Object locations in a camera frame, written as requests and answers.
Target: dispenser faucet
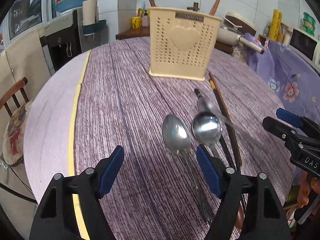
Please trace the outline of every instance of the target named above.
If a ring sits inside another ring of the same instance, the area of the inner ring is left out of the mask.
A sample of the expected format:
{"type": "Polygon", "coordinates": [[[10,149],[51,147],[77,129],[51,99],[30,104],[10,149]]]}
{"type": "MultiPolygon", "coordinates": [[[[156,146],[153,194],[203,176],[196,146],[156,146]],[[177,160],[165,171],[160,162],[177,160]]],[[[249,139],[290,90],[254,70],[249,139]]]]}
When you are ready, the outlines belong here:
{"type": "Polygon", "coordinates": [[[193,7],[187,7],[187,10],[193,10],[193,11],[197,12],[199,10],[199,3],[194,2],[193,7]]]}

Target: wooden chair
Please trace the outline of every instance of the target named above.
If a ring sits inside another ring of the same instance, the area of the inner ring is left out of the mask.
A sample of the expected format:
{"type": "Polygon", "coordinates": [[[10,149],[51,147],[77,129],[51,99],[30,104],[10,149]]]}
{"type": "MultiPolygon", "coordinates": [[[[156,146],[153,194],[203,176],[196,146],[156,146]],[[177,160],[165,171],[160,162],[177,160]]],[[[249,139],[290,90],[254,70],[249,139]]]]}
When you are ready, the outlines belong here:
{"type": "Polygon", "coordinates": [[[29,101],[24,90],[24,87],[27,83],[28,80],[26,77],[20,79],[0,99],[0,110],[4,106],[10,116],[10,120],[4,133],[2,152],[6,163],[13,167],[23,163],[23,136],[26,123],[25,120],[28,117],[28,112],[31,105],[31,102],[29,101]],[[22,106],[18,102],[18,99],[15,95],[18,90],[20,90],[26,102],[22,106]],[[18,108],[13,113],[7,104],[7,101],[11,97],[18,108]]]}

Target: chair backrest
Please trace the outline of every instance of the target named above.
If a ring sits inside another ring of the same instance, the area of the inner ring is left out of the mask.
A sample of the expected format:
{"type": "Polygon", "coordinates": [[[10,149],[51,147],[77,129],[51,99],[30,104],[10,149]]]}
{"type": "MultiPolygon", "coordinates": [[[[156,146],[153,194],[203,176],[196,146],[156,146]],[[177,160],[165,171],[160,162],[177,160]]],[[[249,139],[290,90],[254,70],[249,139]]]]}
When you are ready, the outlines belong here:
{"type": "Polygon", "coordinates": [[[15,93],[18,92],[18,90],[20,90],[25,102],[26,103],[29,102],[27,94],[24,91],[24,87],[25,87],[25,85],[27,83],[28,83],[28,79],[26,77],[20,79],[0,99],[0,109],[2,108],[2,106],[4,106],[10,117],[12,116],[12,112],[11,112],[11,110],[10,110],[8,104],[7,104],[7,101],[12,97],[12,99],[13,99],[14,103],[16,104],[17,108],[19,108],[20,104],[19,104],[18,99],[17,99],[17,97],[15,95],[15,93]]]}

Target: blue gripper pad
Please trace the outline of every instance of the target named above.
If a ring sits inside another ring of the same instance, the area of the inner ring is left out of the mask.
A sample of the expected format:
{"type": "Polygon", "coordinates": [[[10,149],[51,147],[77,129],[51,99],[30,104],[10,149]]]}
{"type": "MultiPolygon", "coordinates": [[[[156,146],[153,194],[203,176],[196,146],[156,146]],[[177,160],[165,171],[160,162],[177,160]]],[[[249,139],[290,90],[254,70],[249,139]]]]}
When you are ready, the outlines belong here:
{"type": "Polygon", "coordinates": [[[100,178],[99,193],[101,196],[108,194],[113,183],[115,182],[115,179],[124,161],[124,149],[122,147],[118,147],[118,150],[109,158],[111,157],[112,159],[100,178]]]}
{"type": "Polygon", "coordinates": [[[218,198],[222,198],[223,194],[221,190],[219,175],[211,164],[208,155],[200,145],[197,147],[196,157],[210,191],[218,198]]]}
{"type": "Polygon", "coordinates": [[[277,109],[276,116],[296,128],[302,128],[303,126],[303,122],[300,116],[290,113],[289,111],[282,108],[277,109]]]}

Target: basket label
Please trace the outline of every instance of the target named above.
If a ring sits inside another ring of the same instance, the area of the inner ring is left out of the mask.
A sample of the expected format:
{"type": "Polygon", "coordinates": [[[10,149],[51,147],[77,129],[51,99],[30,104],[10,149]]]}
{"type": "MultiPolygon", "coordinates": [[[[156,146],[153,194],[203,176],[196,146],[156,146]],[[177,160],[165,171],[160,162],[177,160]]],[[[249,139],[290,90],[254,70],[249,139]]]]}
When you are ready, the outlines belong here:
{"type": "Polygon", "coordinates": [[[202,23],[204,21],[204,16],[197,16],[194,14],[180,13],[180,12],[176,12],[176,18],[192,20],[192,21],[197,21],[202,23]]]}

